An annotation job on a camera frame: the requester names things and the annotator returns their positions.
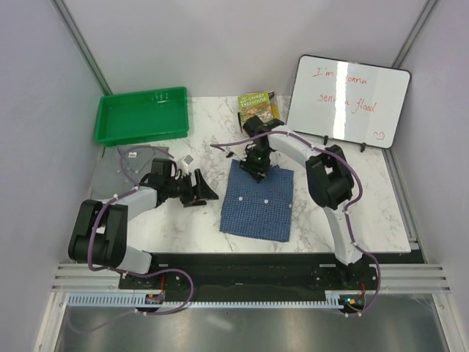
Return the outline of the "blue plaid long sleeve shirt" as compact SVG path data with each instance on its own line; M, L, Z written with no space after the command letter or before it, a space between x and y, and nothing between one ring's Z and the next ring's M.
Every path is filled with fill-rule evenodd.
M240 168L230 166L221 208L220 231L266 241L287 242L292 223L294 172L271 167L267 177L256 182Z

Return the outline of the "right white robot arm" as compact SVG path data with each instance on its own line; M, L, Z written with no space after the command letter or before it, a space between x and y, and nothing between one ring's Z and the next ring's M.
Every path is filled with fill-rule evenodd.
M356 286L362 280L356 263L363 254L354 245L347 227L345 207L352 199L355 183L345 165L343 150L337 145L324 150L317 148L278 119L263 122L254 116L243 124L243 130L250 137L250 144L245 146L240 168L256 182L267 176L272 152L286 155L306 170L309 195L325 212L333 236L334 254L341 264L335 272L337 283L347 289Z

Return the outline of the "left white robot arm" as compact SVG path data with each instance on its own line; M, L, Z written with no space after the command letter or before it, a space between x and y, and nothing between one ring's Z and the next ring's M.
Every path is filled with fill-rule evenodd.
M160 269L152 255L128 245L128 223L142 213L178 199L182 206L202 206L218 195L208 186L201 170L193 172L176 162L155 158L141 182L107 200L87 199L81 203L68 245L68 257L86 263L91 270L102 268L134 273L145 288L160 282Z

